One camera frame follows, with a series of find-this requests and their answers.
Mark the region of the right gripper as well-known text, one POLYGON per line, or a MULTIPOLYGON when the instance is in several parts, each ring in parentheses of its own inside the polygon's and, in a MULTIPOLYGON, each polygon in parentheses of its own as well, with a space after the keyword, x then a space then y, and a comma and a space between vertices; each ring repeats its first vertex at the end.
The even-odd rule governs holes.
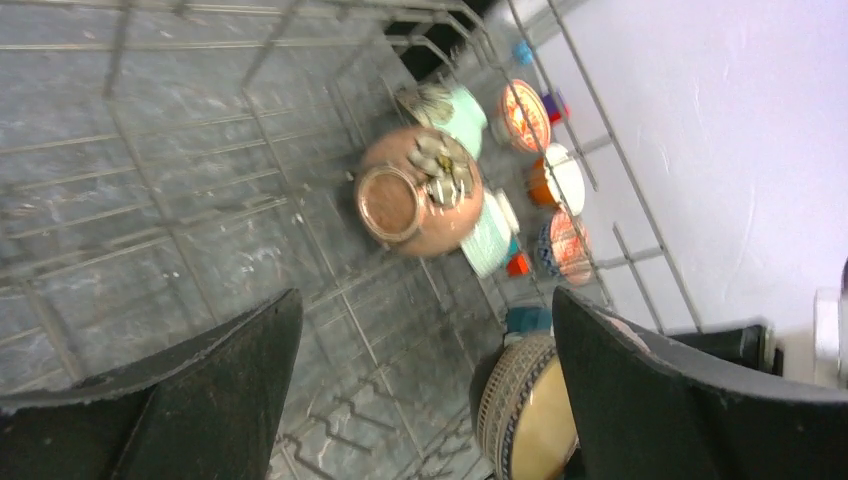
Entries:
POLYGON ((754 318, 669 338, 563 287, 552 313, 589 478, 846 477, 846 266, 794 333, 754 318))

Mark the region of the white bowl orange pattern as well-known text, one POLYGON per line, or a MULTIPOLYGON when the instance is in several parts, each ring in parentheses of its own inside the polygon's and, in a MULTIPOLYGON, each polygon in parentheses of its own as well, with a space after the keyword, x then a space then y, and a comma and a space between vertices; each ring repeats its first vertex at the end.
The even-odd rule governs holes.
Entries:
POLYGON ((551 143, 551 124, 541 97, 514 79, 499 94, 490 129, 496 142, 527 153, 543 153, 551 143))

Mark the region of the dark brown banded bowl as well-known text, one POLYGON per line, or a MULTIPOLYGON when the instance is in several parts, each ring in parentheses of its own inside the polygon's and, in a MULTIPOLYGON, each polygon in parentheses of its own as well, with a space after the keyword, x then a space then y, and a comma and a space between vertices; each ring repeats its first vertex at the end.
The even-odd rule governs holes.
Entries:
POLYGON ((475 438, 496 479, 560 479, 578 432, 554 338, 530 334, 502 349, 469 392, 475 438))

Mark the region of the blue white patterned bowl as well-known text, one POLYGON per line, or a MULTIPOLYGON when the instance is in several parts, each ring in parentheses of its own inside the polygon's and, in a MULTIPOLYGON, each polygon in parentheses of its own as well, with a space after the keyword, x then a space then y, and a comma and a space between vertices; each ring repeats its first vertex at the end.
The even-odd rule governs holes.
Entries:
POLYGON ((585 225, 559 210, 539 231, 537 258, 551 276, 582 286, 594 276, 584 248, 589 244, 585 225))

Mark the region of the grey wire dish rack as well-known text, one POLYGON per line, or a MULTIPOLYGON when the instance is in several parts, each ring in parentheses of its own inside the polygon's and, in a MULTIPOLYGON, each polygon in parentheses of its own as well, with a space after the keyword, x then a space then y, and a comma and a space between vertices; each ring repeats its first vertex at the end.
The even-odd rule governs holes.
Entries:
POLYGON ((505 315, 576 290, 660 332, 699 326, 632 158, 589 75, 598 1, 5 1, 1 400, 63 390, 295 289, 303 327, 261 479, 484 479, 467 389, 505 315), (526 41, 531 65, 513 46, 526 41), (559 89, 551 143, 579 162, 594 276, 537 258, 559 209, 543 153, 490 129, 511 80, 559 89), (412 123, 395 93, 462 85, 488 125, 532 271, 461 250, 404 257, 355 210, 366 148, 412 123))

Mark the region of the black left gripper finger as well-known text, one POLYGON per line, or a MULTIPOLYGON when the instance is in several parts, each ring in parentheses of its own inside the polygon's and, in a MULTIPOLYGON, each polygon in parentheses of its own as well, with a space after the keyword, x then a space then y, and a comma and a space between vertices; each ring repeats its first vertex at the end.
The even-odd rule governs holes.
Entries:
POLYGON ((1 400, 5 479, 261 479, 303 327, 289 289, 63 390, 1 400))

